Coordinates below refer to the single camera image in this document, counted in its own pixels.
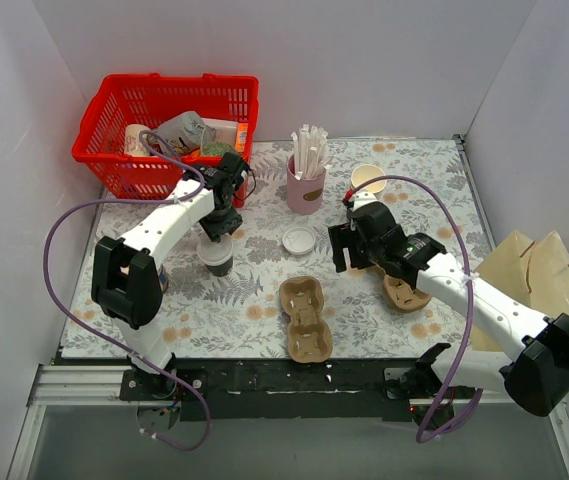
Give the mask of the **black single paper cup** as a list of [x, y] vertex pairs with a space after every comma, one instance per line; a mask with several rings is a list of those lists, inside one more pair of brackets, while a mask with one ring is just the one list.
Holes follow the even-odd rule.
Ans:
[[219, 264], [205, 264], [208, 271], [215, 277], [224, 277], [229, 274], [233, 267], [233, 257], [229, 257], [225, 262]]

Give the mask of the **brown cardboard cup carrier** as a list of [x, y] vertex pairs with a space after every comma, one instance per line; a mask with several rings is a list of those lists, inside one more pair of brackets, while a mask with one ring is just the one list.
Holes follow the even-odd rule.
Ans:
[[400, 313], [412, 313], [425, 308], [432, 296], [414, 289], [402, 279], [391, 277], [381, 267], [375, 271], [382, 279], [382, 292], [389, 306]]

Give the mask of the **cream paper bag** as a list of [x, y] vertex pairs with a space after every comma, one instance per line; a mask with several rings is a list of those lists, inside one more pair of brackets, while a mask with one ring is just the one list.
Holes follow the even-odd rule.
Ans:
[[569, 253], [555, 231], [541, 241], [512, 232], [475, 272], [524, 306], [551, 317], [569, 315]]

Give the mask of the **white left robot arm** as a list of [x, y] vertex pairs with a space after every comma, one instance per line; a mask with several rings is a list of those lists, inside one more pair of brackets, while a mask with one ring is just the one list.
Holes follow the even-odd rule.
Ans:
[[154, 399], [167, 399], [177, 389], [177, 377], [168, 369], [175, 356], [154, 322], [164, 295], [163, 262], [192, 227], [200, 225], [204, 234], [198, 258], [217, 277], [230, 272], [231, 235], [242, 225], [233, 201], [250, 173], [248, 163], [232, 153], [224, 154], [216, 166], [196, 164], [182, 175], [168, 205], [156, 208], [121, 237], [104, 236], [95, 246], [91, 299], [119, 329], [131, 349], [134, 379]]

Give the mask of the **pink straw holder cup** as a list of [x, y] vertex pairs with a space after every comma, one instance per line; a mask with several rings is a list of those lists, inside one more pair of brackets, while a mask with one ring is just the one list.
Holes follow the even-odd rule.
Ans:
[[287, 205], [296, 214], [313, 214], [322, 206], [326, 172], [313, 179], [297, 179], [293, 167], [294, 159], [290, 157], [286, 170]]

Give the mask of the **white plastic cup lid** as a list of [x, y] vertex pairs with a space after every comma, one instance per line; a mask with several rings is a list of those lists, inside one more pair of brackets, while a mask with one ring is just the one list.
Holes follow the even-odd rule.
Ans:
[[233, 256], [233, 241], [229, 236], [223, 236], [218, 242], [208, 237], [199, 240], [196, 253], [200, 260], [208, 266], [220, 266]]

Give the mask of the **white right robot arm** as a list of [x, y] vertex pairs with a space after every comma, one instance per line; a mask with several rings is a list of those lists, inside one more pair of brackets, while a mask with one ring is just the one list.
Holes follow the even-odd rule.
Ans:
[[569, 393], [569, 315], [550, 317], [471, 277], [432, 237], [405, 234], [377, 200], [348, 200], [345, 206], [346, 223], [328, 229], [337, 271], [378, 266], [460, 314], [471, 312], [473, 324], [501, 348], [464, 354], [454, 375], [439, 362], [421, 367], [416, 383], [424, 395], [439, 397], [451, 386], [503, 392], [539, 417], [564, 399]]

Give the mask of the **single brown cup carrier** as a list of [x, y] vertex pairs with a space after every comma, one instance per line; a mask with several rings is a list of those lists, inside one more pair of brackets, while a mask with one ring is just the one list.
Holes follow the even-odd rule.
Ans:
[[322, 363], [333, 350], [332, 334], [322, 319], [324, 295], [314, 277], [287, 279], [279, 287], [283, 311], [290, 317], [287, 325], [287, 351], [302, 364]]

